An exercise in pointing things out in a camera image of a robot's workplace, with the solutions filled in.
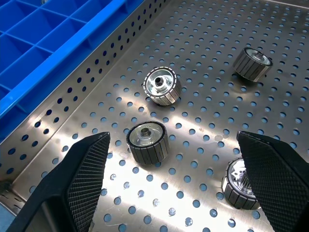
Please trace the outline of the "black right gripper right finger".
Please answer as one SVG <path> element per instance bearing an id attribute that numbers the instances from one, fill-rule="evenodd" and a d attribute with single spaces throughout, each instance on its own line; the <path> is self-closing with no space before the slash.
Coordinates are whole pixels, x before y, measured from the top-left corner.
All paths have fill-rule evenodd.
<path id="1" fill-rule="evenodd" d="M 309 232 L 309 163 L 289 144 L 247 131 L 237 141 L 249 181 L 275 232 Z"/>

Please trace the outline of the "ribbed metal roller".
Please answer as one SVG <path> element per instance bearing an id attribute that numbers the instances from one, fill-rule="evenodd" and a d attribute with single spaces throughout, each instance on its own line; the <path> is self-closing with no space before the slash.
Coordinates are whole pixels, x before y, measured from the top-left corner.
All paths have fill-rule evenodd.
<path id="1" fill-rule="evenodd" d="M 271 58 L 250 47 L 243 48 L 233 63 L 234 71 L 251 82 L 264 77 L 272 66 Z"/>
<path id="2" fill-rule="evenodd" d="M 126 143 L 135 162 L 155 165 L 170 153 L 166 127 L 157 121 L 145 121 L 132 127 L 126 135 Z"/>
<path id="3" fill-rule="evenodd" d="M 182 85 L 174 70 L 169 67 L 155 67 L 145 77 L 143 90 L 160 106 L 174 104 L 181 95 Z"/>
<path id="4" fill-rule="evenodd" d="M 260 204 L 253 193 L 243 158 L 228 163 L 222 179 L 225 199 L 236 209 L 256 210 Z"/>

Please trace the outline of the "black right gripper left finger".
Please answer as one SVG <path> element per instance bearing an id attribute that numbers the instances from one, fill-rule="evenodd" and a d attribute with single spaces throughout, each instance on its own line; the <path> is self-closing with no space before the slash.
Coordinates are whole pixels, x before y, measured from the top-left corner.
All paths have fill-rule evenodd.
<path id="1" fill-rule="evenodd" d="M 104 178 L 110 133 L 81 139 L 32 192 L 6 232 L 89 232 Z"/>

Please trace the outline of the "perforated metal tray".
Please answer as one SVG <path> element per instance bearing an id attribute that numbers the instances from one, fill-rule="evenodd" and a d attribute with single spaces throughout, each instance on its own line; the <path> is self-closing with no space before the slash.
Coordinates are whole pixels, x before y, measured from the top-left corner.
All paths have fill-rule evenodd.
<path id="1" fill-rule="evenodd" d="M 174 120 L 164 125 L 170 153 L 141 165 L 127 144 L 109 148 L 92 231 L 273 232 L 261 209 L 230 206 L 221 181 L 240 156 L 241 130 L 282 140 L 309 162 L 309 0 L 174 1 L 184 6 L 170 26 L 181 95 L 168 106 L 155 103 L 170 107 Z M 273 62 L 257 82 L 233 69 L 245 47 Z M 62 160 L 31 161 L 17 185 L 31 194 Z M 26 200 L 0 180 L 0 212 L 15 216 Z"/>

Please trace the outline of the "blue compartment tray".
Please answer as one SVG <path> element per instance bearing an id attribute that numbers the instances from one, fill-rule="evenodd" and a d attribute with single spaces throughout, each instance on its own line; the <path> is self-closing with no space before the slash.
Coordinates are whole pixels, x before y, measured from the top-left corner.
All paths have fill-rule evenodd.
<path id="1" fill-rule="evenodd" d="M 184 6 L 174 0 L 0 0 L 0 180 L 26 200 L 17 178 L 48 154 L 109 134 L 126 150 L 132 126 L 168 128 L 170 107 L 144 92 L 159 66 L 179 71 L 170 30 Z"/>

